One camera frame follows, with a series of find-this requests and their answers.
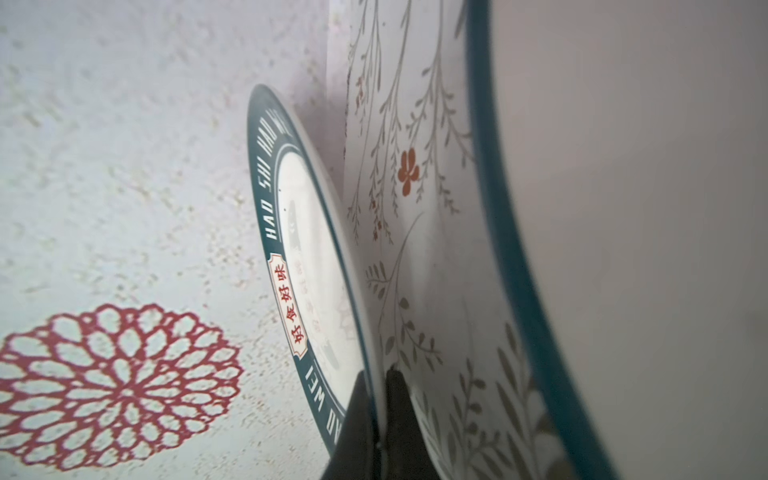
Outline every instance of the white plate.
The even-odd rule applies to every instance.
[[[248,151],[280,321],[320,435],[333,453],[361,370],[383,435],[384,370],[363,353],[369,322],[336,192],[295,114],[264,85],[250,98]]]
[[[768,468],[767,18],[472,3],[487,218],[585,478]]]

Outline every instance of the small orange flower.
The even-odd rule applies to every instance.
[[[416,152],[411,147],[400,156],[400,170],[397,179],[402,182],[402,195],[407,197],[411,193],[411,182],[419,179],[419,166],[416,164]]]

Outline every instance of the red flower pattern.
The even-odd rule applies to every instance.
[[[419,166],[416,164],[416,152],[413,147],[407,153],[402,152],[397,179],[402,182],[402,195],[407,197],[411,193],[411,182],[419,179]]]
[[[193,313],[103,305],[0,348],[0,451],[60,470],[172,449],[240,393],[238,348]]]

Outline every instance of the plate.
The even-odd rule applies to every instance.
[[[295,114],[258,85],[247,128],[253,198],[280,322],[319,433],[333,453],[361,370],[378,430],[385,431],[383,368],[365,354],[371,338],[362,281],[336,192]]]
[[[759,477],[764,7],[473,2],[468,16],[486,219],[582,478]]]
[[[377,355],[443,479],[565,480],[485,225],[470,125],[471,2],[355,2],[344,172]]]

